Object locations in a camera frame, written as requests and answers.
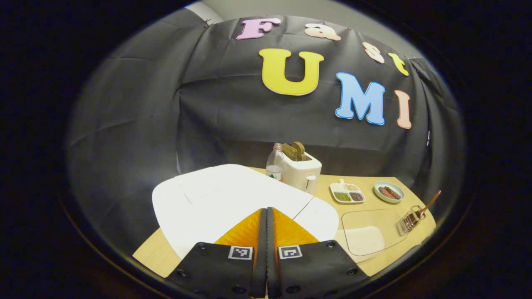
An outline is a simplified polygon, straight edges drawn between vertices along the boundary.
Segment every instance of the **gray wall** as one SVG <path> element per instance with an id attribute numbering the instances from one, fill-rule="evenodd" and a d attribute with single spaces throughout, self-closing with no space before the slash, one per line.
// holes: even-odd
<path id="1" fill-rule="evenodd" d="M 383 42 L 408 58 L 423 57 L 399 34 L 364 14 L 331 0 L 202 0 L 223 20 L 261 14 L 297 15 L 345 25 Z"/>

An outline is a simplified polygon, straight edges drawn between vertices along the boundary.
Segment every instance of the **clear glass tray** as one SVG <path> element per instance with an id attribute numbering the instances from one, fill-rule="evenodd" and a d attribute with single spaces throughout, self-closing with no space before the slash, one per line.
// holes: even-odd
<path id="1" fill-rule="evenodd" d="M 391 209 L 345 213 L 342 224 L 349 252 L 365 256 L 405 240 L 407 235 L 401 236 L 397 230 L 401 217 Z"/>

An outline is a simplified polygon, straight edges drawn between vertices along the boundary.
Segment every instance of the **black fabric backdrop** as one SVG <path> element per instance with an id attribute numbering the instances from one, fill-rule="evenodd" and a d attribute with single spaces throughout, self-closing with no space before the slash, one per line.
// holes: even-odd
<path id="1" fill-rule="evenodd" d="M 466 142 L 460 109 L 428 63 L 343 26 L 267 17 L 282 23 L 262 38 L 236 40 L 245 19 L 205 27 L 189 10 L 177 11 L 120 46 L 88 82 L 67 140 L 71 186 L 94 228 L 124 253 L 158 227 L 151 201 L 158 183 L 224 163 L 264 167 L 274 142 L 302 142 L 322 162 L 322 174 L 394 176 L 424 202 L 442 189 L 431 212 L 441 221 L 451 211 Z M 307 23 L 330 26 L 342 39 L 308 36 Z M 379 48 L 384 64 L 368 57 L 363 41 Z M 303 79 L 299 52 L 321 54 L 315 91 L 296 97 L 266 88 L 263 48 L 291 51 L 292 81 Z M 408 77 L 387 53 L 405 62 Z M 335 116 L 338 72 L 356 76 L 364 90 L 373 81 L 386 88 L 383 126 Z M 410 95 L 409 130 L 396 123 L 396 89 Z"/>

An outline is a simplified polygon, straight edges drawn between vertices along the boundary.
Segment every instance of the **blue letter m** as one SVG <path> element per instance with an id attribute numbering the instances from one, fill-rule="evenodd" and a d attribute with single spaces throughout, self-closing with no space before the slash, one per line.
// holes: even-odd
<path id="1" fill-rule="evenodd" d="M 351 110 L 352 101 L 355 105 L 356 116 L 359 119 L 363 119 L 368 109 L 370 109 L 366 117 L 367 121 L 382 126 L 384 124 L 384 86 L 377 82 L 371 82 L 364 93 L 355 76 L 340 72 L 336 73 L 336 78 L 342 82 L 342 102 L 340 103 L 340 108 L 336 109 L 336 116 L 347 119 L 353 118 L 355 113 Z"/>

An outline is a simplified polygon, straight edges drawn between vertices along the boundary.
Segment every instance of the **yellow letter u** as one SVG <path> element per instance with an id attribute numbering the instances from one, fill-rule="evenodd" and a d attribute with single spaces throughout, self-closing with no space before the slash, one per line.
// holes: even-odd
<path id="1" fill-rule="evenodd" d="M 320 61 L 323 56 L 312 52 L 300 52 L 305 59 L 305 77 L 301 82 L 286 80 L 285 62 L 292 53 L 285 49 L 262 49 L 259 55 L 264 58 L 262 63 L 262 81 L 273 92 L 282 95 L 302 96 L 313 92 L 318 86 Z"/>

